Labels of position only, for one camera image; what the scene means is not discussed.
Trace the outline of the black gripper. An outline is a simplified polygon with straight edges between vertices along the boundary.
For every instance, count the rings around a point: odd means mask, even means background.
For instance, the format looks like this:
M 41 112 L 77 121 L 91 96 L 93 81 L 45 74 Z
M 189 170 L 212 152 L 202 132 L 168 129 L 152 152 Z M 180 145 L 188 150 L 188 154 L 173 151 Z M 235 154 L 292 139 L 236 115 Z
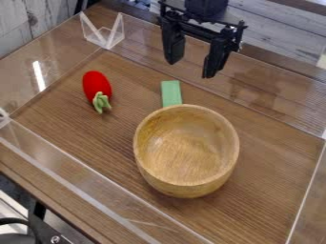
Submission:
M 184 54 L 184 34 L 210 39 L 203 60 L 203 78 L 224 68 L 232 51 L 239 50 L 246 22 L 227 10 L 228 0 L 157 0 L 164 58 L 173 65 Z

